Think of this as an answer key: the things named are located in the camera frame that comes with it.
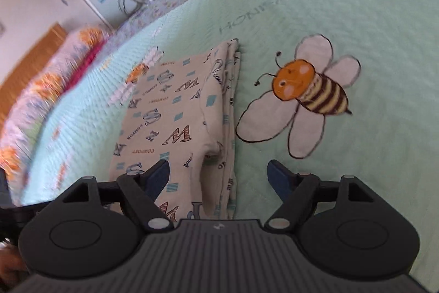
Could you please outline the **person's left hand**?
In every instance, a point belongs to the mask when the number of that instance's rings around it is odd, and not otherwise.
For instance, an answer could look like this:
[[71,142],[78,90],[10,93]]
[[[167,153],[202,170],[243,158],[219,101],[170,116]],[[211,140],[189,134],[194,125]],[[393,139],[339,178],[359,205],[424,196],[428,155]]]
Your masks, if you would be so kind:
[[0,249],[1,292],[8,292],[27,278],[27,268],[16,246],[2,242]]

